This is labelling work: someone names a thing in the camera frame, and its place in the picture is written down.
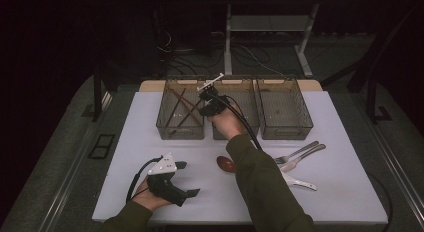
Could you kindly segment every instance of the olive green sleeve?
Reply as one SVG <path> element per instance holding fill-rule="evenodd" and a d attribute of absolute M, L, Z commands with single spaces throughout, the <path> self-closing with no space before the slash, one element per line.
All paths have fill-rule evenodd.
<path fill-rule="evenodd" d="M 99 232 L 146 232 L 147 222 L 152 217 L 152 211 L 129 201 L 115 217 L 106 220 Z"/>
<path fill-rule="evenodd" d="M 314 231 L 274 160 L 245 135 L 232 138 L 227 151 L 237 168 L 236 181 L 257 231 Z"/>

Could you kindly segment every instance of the human hand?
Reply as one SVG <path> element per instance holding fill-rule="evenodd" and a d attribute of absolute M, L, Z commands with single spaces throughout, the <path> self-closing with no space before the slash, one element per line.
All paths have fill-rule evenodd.
<path fill-rule="evenodd" d="M 240 113 L 237 105 L 231 106 Z M 225 108 L 220 114 L 208 117 L 208 121 L 215 124 L 218 131 L 227 139 L 231 140 L 234 136 L 243 133 L 243 124 L 239 118 L 228 108 Z"/>
<path fill-rule="evenodd" d="M 172 204 L 171 202 L 154 195 L 150 192 L 149 187 L 147 185 L 147 177 L 144 178 L 143 182 L 138 186 L 137 191 L 135 192 L 135 196 L 132 198 L 132 201 L 137 204 L 144 206 L 150 211 L 154 211 L 155 209 Z"/>

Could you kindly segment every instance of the sleeve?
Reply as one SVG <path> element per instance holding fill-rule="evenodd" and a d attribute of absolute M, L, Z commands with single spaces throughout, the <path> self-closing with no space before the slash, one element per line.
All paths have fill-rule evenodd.
<path fill-rule="evenodd" d="M 268 154 L 245 135 L 232 138 L 227 151 L 237 168 L 236 181 L 257 231 L 315 231 Z"/>
<path fill-rule="evenodd" d="M 152 214 L 149 209 L 129 201 L 117 216 L 106 220 L 98 232 L 146 232 Z"/>

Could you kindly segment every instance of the dark background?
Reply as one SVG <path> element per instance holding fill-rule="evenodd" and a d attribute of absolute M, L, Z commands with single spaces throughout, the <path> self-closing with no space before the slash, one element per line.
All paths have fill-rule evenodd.
<path fill-rule="evenodd" d="M 387 35 L 416 1 L 322 4 L 314 34 Z M 0 152 L 0 224 L 73 95 L 97 65 L 109 90 L 163 75 L 156 49 L 158 31 L 153 29 L 155 9 L 144 5 L 87 10 L 78 0 L 0 0 L 2 141 L 6 145 Z M 422 134 L 423 13 L 421 3 L 376 68 L 381 83 Z M 225 6 L 184 10 L 168 6 L 160 16 L 164 21 L 159 28 L 166 27 L 180 41 L 207 53 L 210 31 L 224 30 Z"/>

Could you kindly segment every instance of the white surface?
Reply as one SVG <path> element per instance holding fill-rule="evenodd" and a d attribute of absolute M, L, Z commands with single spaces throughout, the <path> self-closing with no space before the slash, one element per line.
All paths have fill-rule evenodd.
<path fill-rule="evenodd" d="M 315 223 L 387 223 L 387 215 L 328 93 L 303 92 L 303 96 L 314 123 L 307 139 L 264 141 L 258 135 L 263 149 L 277 157 L 314 140 L 327 146 L 287 173 L 317 186 L 317 191 L 290 187 Z M 203 140 L 161 140 L 155 125 L 161 98 L 161 92 L 140 92 L 134 96 L 92 218 L 103 221 L 115 216 L 124 206 L 128 188 L 141 166 L 152 158 L 172 153 L 175 161 L 188 163 L 185 169 L 176 172 L 173 184 L 182 190 L 201 190 L 182 207 L 170 205 L 155 211 L 152 223 L 250 223 L 234 175 L 221 171 L 216 164 L 219 155 L 228 156 L 226 141 L 212 139 L 207 121 Z"/>

